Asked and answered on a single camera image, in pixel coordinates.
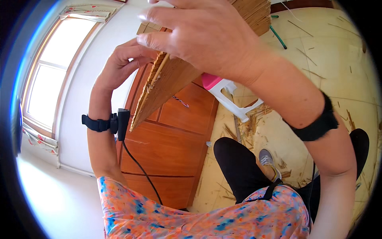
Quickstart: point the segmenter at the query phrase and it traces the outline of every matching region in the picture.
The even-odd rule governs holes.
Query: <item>black pants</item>
[[[362,129],[355,129],[350,133],[357,160],[357,178],[365,165],[369,152],[369,137]],[[214,145],[214,154],[219,166],[230,185],[236,203],[241,203],[250,194],[272,184],[256,164],[255,155],[244,145],[227,137],[218,139]],[[308,195],[311,183],[297,189],[305,205],[308,204]],[[314,221],[320,202],[320,176],[314,180],[310,199],[311,217]]]

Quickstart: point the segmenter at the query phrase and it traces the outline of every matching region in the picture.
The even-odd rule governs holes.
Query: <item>floor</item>
[[[292,12],[299,20],[288,11],[274,13],[279,18],[272,19],[272,26],[287,45],[287,50],[271,30],[261,39],[294,63],[331,98],[349,131],[351,123],[348,112],[355,127],[365,130],[370,139],[369,155],[357,181],[360,186],[356,191],[353,209],[353,223],[356,223],[372,192],[380,163],[382,146],[379,139],[382,132],[378,125],[382,119],[382,102],[376,73],[368,51],[365,54],[362,52],[358,31],[345,13],[329,8],[302,8]],[[243,86],[238,85],[234,92],[233,100],[239,106],[246,106],[255,99],[257,97]],[[253,142],[247,142],[247,148],[256,156],[262,148],[268,149],[276,167],[284,173],[290,171],[290,176],[283,179],[285,182],[295,187],[310,182],[312,157],[280,115],[275,111],[268,112],[256,123],[255,132],[249,139]],[[208,150],[194,203],[188,208],[189,211],[209,212],[235,204],[235,198],[212,150],[217,139],[231,137],[224,129],[225,125],[236,132],[233,114],[219,105],[211,136],[212,147]]]

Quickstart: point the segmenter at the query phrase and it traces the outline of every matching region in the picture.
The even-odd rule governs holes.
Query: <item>floral shirt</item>
[[[97,179],[107,238],[307,238],[309,215],[289,186],[268,187],[242,203],[209,213],[190,213],[162,206],[109,178]]]

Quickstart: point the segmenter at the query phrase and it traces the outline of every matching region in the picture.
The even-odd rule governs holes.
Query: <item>floral curtain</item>
[[[107,22],[118,9],[119,7],[100,4],[75,4],[66,6],[59,16],[61,20],[71,16],[91,21]]]
[[[49,137],[41,135],[39,132],[32,129],[29,125],[23,122],[23,133],[28,137],[28,142],[31,145],[40,147],[51,154],[58,155],[57,141]]]

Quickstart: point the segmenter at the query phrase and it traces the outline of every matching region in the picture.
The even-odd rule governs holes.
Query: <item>green metal rod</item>
[[[284,49],[287,49],[287,46],[284,44],[283,40],[278,36],[277,32],[273,29],[272,25],[269,26],[272,32],[276,35],[277,39],[280,41],[280,43],[283,45]]]

